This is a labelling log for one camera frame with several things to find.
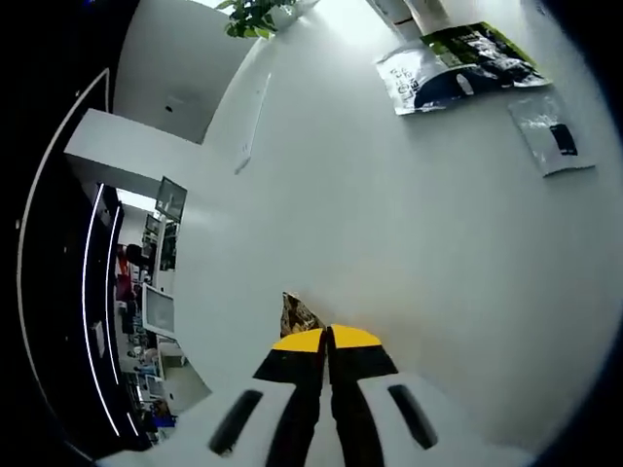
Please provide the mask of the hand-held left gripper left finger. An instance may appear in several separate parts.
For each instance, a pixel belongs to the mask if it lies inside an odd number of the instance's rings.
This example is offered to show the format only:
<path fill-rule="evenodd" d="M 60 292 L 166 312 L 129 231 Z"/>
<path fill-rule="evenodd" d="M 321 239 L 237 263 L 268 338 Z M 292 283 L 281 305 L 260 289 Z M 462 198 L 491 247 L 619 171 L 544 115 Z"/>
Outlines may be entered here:
<path fill-rule="evenodd" d="M 100 466 L 302 466 L 319 419 L 325 333 L 278 341 L 252 377 L 184 413 L 174 432 L 144 451 Z"/>

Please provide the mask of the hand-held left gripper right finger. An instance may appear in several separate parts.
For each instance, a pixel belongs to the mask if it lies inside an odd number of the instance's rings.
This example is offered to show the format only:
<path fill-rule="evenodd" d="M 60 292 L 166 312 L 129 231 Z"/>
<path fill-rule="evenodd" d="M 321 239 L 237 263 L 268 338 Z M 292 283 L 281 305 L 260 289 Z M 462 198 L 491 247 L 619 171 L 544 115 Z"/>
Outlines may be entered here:
<path fill-rule="evenodd" d="M 371 333 L 334 324 L 331 407 L 347 466 L 528 466 L 533 457 L 483 438 L 424 378 L 397 369 Z"/>

